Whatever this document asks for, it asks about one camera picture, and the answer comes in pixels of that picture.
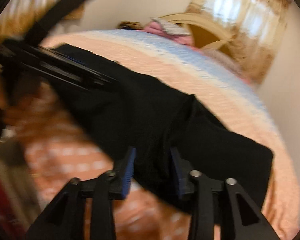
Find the black pants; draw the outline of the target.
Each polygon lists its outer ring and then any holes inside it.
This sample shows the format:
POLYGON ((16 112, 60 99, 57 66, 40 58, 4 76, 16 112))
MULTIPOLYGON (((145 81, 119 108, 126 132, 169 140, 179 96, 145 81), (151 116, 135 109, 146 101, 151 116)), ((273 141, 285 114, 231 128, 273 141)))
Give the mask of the black pants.
POLYGON ((52 87, 74 122, 111 159, 136 148, 134 179, 142 187, 189 212, 178 195, 171 153, 176 148, 194 169, 216 180, 236 179, 263 205, 273 159, 269 148, 228 130, 194 95, 155 77, 69 44, 56 51, 114 78, 109 89, 93 92, 58 82, 52 87))

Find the striped pillow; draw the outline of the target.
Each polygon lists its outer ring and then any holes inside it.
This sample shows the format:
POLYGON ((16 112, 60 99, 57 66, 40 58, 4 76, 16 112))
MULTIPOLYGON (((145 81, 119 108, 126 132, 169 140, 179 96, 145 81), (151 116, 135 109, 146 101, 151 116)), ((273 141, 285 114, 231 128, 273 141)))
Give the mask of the striped pillow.
POLYGON ((242 67, 234 59, 217 49, 203 49, 202 54, 219 62, 225 69, 232 72, 245 83, 251 83, 249 77, 244 74, 242 67))

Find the cream wooden headboard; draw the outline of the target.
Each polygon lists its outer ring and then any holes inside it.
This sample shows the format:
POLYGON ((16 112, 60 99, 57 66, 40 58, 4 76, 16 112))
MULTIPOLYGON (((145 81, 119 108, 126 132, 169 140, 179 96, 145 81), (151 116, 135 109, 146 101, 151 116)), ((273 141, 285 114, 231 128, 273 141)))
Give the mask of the cream wooden headboard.
POLYGON ((201 50, 221 49, 233 37, 230 31, 201 14, 183 12, 160 18, 187 29, 193 38, 193 45, 201 50))

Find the beige floral curtain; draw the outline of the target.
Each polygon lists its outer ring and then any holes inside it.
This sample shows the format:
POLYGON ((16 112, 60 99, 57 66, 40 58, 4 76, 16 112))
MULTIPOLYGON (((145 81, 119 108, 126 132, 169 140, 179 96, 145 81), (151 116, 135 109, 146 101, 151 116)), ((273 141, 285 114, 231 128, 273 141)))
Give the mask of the beige floral curtain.
POLYGON ((277 55, 287 26, 290 0, 191 0, 196 12, 230 32, 231 56, 260 85, 277 55))

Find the grey patterned pillow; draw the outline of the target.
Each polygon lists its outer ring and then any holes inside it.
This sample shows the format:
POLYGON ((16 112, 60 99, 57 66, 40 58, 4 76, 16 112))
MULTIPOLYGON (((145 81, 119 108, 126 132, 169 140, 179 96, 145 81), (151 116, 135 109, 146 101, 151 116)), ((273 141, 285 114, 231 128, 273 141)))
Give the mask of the grey patterned pillow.
POLYGON ((168 22, 161 18, 152 18, 150 23, 152 28, 162 30, 168 35, 190 36, 191 33, 184 27, 168 22))

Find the pink folded blanket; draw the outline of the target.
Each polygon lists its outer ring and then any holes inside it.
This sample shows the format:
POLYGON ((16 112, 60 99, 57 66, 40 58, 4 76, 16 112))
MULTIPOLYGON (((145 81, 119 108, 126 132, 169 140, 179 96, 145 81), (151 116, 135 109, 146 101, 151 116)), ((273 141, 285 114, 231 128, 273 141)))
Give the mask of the pink folded blanket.
POLYGON ((191 33, 184 27, 158 18, 153 18, 152 21, 143 28, 142 31, 164 37, 168 40, 185 46, 193 46, 194 44, 194 39, 191 33))

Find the brown stuffed bundle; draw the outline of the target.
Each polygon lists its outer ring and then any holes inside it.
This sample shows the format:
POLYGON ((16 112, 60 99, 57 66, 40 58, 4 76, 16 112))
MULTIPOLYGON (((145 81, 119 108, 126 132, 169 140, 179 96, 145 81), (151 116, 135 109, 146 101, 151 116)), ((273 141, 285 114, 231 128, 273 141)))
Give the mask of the brown stuffed bundle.
POLYGON ((125 30, 143 30, 143 25, 140 22, 122 21, 116 28, 125 30))

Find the peach polka dot bedspread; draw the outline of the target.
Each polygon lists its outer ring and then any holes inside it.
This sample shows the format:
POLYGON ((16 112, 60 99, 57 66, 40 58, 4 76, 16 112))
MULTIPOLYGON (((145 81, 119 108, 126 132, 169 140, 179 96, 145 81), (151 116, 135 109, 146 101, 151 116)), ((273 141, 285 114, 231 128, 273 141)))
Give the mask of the peach polka dot bedspread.
MULTIPOLYGON (((70 44, 129 69, 157 77, 193 94, 230 130, 267 147, 274 155, 262 212, 281 239, 293 239, 299 226, 300 187, 293 162, 263 103, 243 81, 197 52, 141 31, 101 30, 47 38, 45 47, 70 44)), ((47 84, 38 96, 24 98, 8 118, 25 147, 41 206, 71 177, 90 179, 111 167, 110 159, 62 109, 47 84)), ((115 203, 119 239, 186 239, 188 215, 133 183, 124 202, 115 203)))

